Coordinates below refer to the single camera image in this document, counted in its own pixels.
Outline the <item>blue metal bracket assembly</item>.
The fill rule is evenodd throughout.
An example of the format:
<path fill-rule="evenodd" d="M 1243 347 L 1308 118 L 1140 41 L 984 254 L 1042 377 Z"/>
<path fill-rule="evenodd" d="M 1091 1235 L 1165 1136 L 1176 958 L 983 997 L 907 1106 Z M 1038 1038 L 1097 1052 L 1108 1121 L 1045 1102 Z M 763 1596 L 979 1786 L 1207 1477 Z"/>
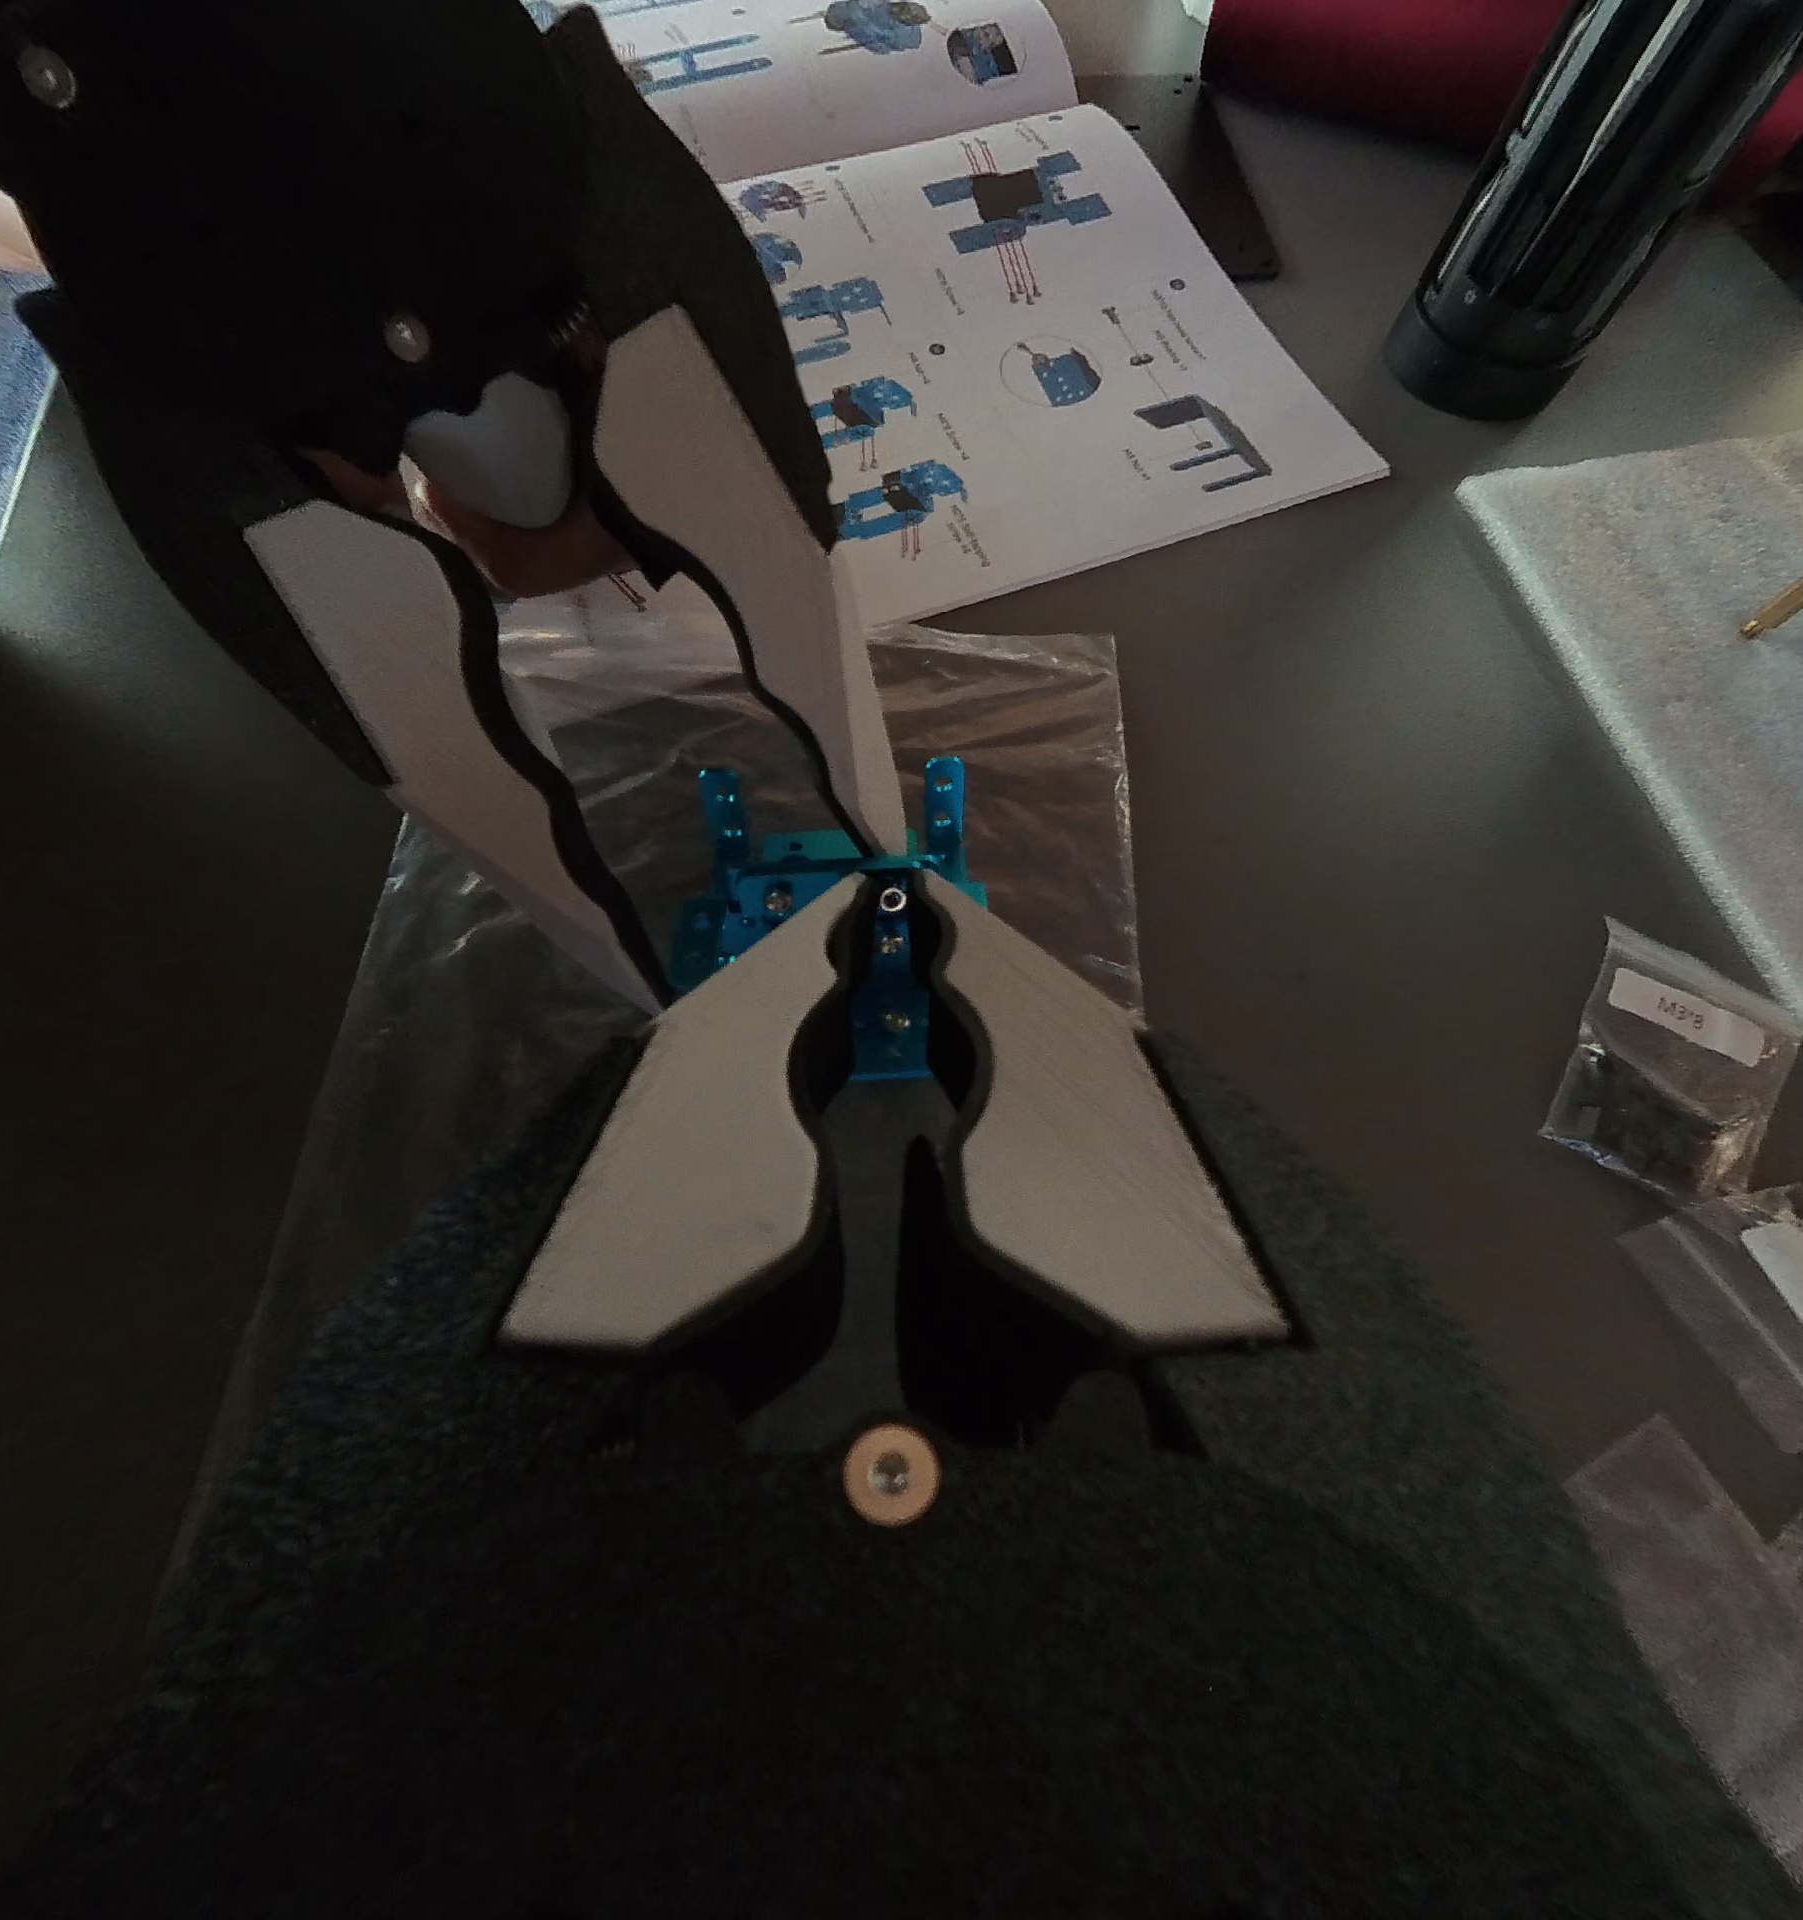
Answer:
<path fill-rule="evenodd" d="M 865 980 L 852 1003 L 856 1070 L 861 1083 L 904 1083 L 930 1075 L 932 1012 L 913 937 L 913 901 L 929 876 L 950 881 L 976 905 L 984 888 L 968 876 L 959 756 L 924 768 L 923 830 L 902 856 L 865 856 L 840 830 L 799 830 L 758 839 L 750 830 L 741 780 L 726 769 L 698 774 L 702 822 L 712 847 L 710 878 L 686 901 L 674 927 L 668 977 L 678 993 L 699 987 L 743 958 L 771 934 L 847 878 L 868 880 L 874 925 L 866 939 Z M 912 894 L 904 918 L 878 912 L 885 885 Z"/>

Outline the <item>pile of small screw bags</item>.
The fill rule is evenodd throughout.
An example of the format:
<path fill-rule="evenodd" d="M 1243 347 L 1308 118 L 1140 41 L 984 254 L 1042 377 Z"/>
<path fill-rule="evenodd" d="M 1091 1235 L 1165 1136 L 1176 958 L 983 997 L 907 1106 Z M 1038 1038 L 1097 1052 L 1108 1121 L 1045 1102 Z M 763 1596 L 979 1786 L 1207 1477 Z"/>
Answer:
<path fill-rule="evenodd" d="M 1541 1139 L 1651 1193 L 1626 1259 L 1754 1422 L 1803 1454 L 1803 1181 L 1755 1163 L 1803 1028 L 1776 1002 L 1618 921 Z M 1776 1551 L 1803 1594 L 1803 1509 Z"/>

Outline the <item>person's left hand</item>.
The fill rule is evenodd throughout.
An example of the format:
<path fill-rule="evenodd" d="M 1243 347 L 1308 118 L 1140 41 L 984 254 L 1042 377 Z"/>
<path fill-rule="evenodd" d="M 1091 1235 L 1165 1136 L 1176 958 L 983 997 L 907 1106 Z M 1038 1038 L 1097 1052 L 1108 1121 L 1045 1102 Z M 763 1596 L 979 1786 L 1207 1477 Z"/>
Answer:
<path fill-rule="evenodd" d="M 422 472 L 410 476 L 407 497 L 416 522 L 459 546 L 504 598 L 548 597 L 638 568 L 581 493 L 563 515 L 541 529 L 483 515 Z"/>

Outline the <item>black metal plate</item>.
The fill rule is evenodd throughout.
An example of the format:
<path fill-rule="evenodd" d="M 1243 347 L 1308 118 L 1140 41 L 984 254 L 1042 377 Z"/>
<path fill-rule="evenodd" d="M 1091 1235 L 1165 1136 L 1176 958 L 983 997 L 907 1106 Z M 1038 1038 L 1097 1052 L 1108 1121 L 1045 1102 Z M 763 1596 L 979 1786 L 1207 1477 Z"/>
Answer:
<path fill-rule="evenodd" d="M 1207 84 L 1192 76 L 1117 78 L 1101 102 L 1153 160 L 1231 281 L 1250 285 L 1280 276 L 1271 228 Z"/>

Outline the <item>black tumbler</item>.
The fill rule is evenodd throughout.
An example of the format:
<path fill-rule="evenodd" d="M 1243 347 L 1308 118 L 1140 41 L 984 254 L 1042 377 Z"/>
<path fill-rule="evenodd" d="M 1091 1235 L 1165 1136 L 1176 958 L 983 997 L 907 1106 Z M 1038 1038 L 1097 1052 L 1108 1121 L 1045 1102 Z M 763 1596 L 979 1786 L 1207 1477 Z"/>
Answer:
<path fill-rule="evenodd" d="M 1572 5 L 1386 341 L 1419 402 L 1527 420 L 1803 65 L 1803 2 Z"/>

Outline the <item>dark red case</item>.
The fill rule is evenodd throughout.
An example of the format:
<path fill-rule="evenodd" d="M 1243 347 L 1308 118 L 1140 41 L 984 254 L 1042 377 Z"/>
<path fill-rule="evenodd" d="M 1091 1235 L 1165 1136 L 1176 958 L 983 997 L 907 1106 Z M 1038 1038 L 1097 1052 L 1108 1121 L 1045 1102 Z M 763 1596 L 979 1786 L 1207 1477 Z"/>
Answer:
<path fill-rule="evenodd" d="M 1215 2 L 1202 76 L 1267 107 L 1482 160 L 1564 2 Z M 1803 65 L 1715 195 L 1803 188 Z"/>

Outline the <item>open instruction manual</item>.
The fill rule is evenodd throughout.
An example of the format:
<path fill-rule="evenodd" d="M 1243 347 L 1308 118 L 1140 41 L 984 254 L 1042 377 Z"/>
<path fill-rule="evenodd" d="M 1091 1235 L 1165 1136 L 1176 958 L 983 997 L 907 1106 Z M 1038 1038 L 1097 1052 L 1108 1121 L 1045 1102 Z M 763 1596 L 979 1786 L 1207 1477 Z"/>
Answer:
<path fill-rule="evenodd" d="M 1368 485 L 1042 5 L 587 5 L 745 233 L 874 622 Z"/>

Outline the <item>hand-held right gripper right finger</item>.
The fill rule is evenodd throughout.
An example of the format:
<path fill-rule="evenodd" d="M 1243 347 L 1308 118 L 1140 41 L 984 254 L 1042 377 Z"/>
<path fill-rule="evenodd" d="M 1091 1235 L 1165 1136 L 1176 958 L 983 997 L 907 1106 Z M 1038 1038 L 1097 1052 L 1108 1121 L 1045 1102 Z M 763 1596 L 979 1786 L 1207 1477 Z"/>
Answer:
<path fill-rule="evenodd" d="M 1289 1335 L 1138 1023 L 936 876 L 936 1009 L 973 1054 L 950 1136 L 980 1258 L 1122 1349 Z"/>

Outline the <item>clear plastic bag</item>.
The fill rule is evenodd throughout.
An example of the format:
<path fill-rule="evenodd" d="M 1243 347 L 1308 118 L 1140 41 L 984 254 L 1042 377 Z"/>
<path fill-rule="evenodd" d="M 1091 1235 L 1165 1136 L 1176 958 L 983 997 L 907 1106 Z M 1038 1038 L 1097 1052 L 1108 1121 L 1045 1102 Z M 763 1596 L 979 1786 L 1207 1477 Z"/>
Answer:
<path fill-rule="evenodd" d="M 1113 638 L 907 625 L 874 636 L 870 657 L 912 814 L 926 760 L 959 756 L 963 849 L 990 907 L 1136 1015 Z M 756 834 L 821 820 L 799 756 L 687 588 L 643 608 L 614 588 L 509 606 L 503 665 L 661 943 L 710 872 L 698 771 L 740 774 Z M 457 852 L 402 826 L 167 1593 L 322 1317 L 633 1023 Z"/>

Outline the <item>white foam sheet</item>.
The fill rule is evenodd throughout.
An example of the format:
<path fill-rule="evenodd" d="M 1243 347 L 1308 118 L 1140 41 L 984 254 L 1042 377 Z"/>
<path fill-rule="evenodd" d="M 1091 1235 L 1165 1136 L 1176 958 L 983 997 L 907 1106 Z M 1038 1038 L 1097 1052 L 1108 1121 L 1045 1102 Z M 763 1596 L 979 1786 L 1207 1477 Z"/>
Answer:
<path fill-rule="evenodd" d="M 1803 431 L 1463 482 L 1461 511 L 1754 967 L 1803 1021 Z"/>

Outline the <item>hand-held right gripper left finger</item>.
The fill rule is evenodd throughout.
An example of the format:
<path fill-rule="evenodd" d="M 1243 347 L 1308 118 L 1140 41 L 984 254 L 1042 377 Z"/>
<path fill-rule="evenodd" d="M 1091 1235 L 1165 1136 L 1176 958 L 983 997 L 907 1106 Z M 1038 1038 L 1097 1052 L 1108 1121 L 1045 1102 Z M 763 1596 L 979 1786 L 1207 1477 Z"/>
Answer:
<path fill-rule="evenodd" d="M 504 1347 L 643 1358 L 812 1253 L 868 892 L 836 881 L 652 1024 L 504 1311 Z"/>

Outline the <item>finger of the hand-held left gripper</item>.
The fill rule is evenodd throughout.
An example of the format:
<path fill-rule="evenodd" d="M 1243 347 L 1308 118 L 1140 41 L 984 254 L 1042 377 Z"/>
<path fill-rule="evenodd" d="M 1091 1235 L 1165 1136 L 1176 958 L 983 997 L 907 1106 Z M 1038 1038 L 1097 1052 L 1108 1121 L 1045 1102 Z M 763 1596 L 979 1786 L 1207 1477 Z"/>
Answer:
<path fill-rule="evenodd" d="M 633 549 L 687 572 L 723 614 L 745 679 L 841 830 L 861 852 L 902 855 L 887 721 L 836 561 L 686 309 L 663 308 L 607 350 L 599 472 Z"/>
<path fill-rule="evenodd" d="M 602 987 L 657 1015 L 658 958 L 553 746 L 515 706 L 474 568 L 413 526 L 320 500 L 242 539 L 392 798 Z"/>

